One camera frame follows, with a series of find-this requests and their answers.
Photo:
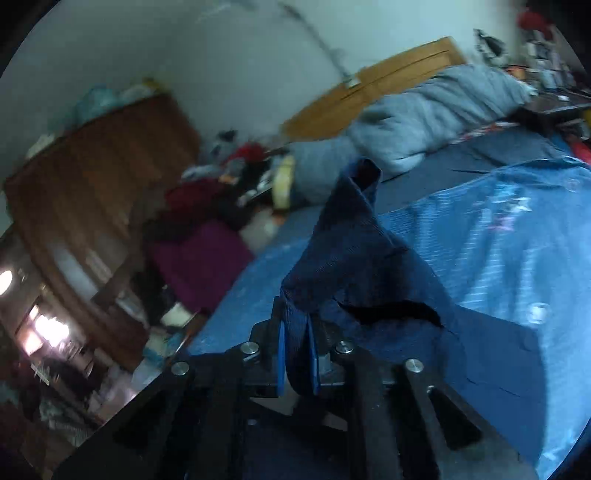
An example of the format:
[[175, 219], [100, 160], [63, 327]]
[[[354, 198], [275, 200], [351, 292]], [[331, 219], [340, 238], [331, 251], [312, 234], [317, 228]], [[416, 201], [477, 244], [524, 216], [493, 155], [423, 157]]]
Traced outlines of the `grey quilted duvet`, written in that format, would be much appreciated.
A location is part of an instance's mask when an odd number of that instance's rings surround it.
[[536, 95], [533, 87], [499, 68], [464, 64], [444, 69], [370, 104], [335, 137], [290, 143], [294, 192], [310, 204], [325, 203], [342, 170], [361, 158], [372, 160], [388, 179], [407, 173], [427, 154], [511, 116]]

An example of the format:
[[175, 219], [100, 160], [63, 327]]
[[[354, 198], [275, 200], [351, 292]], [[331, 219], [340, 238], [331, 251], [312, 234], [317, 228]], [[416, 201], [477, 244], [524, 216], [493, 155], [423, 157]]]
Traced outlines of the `magenta cloth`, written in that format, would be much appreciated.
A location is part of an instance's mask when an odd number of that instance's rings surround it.
[[151, 242], [147, 251], [177, 300], [193, 313], [214, 312], [253, 259], [242, 237], [215, 220], [181, 240]]

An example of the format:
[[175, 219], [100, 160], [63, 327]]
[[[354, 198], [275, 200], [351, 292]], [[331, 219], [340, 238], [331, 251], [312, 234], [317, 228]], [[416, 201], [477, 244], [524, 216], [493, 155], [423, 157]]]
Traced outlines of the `dark bedside table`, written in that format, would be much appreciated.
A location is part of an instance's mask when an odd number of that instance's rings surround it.
[[543, 130], [578, 121], [589, 109], [589, 94], [572, 91], [544, 92], [522, 106], [519, 114], [527, 124]]

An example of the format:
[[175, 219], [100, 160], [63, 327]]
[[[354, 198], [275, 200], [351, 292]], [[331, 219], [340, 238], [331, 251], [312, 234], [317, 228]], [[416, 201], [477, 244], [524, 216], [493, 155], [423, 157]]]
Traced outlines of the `brown wooden wardrobe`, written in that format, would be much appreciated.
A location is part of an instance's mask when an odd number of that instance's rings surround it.
[[157, 94], [58, 139], [4, 183], [14, 226], [49, 288], [89, 343], [122, 368], [141, 361], [147, 329], [129, 290], [93, 300], [129, 254], [129, 215], [146, 190], [173, 183], [200, 138], [177, 102]]

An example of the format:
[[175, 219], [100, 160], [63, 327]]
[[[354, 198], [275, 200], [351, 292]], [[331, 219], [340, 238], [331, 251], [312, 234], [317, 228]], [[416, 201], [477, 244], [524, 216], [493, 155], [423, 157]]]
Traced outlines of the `wooden headboard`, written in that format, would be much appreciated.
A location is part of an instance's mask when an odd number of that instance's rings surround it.
[[281, 132], [294, 141], [335, 137], [381, 97], [401, 93], [446, 68], [466, 62], [451, 37], [420, 45], [363, 68], [356, 74], [359, 83], [353, 87], [335, 86], [285, 121]]

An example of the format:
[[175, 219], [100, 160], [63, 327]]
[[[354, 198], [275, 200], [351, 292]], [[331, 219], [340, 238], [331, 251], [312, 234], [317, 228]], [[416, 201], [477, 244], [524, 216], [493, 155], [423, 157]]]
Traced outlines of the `dark navy garment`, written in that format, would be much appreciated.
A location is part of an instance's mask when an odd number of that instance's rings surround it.
[[450, 298], [430, 265], [377, 218], [381, 176], [368, 159], [342, 171], [281, 283], [288, 378], [298, 392], [315, 394], [311, 320], [333, 323], [378, 360], [420, 360], [535, 469], [546, 426], [536, 333]]

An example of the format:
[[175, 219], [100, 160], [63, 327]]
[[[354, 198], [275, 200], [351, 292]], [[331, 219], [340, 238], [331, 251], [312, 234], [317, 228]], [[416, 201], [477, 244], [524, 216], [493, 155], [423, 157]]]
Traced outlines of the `blue grid star bedsheet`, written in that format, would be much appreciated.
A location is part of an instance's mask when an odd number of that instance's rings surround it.
[[383, 183], [383, 226], [452, 299], [531, 328], [547, 374], [537, 472], [590, 475], [590, 169], [558, 136], [521, 127], [454, 143]]

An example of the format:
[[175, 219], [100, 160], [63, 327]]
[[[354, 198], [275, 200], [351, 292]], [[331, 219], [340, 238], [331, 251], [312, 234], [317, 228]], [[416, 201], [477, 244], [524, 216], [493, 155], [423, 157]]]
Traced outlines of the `clothes pile beside bed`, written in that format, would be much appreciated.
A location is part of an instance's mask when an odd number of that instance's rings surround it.
[[157, 235], [182, 236], [216, 220], [238, 231], [259, 206], [271, 204], [271, 183], [287, 154], [287, 145], [270, 146], [222, 130], [204, 143], [197, 162], [177, 181], [156, 184], [136, 201], [139, 225]]

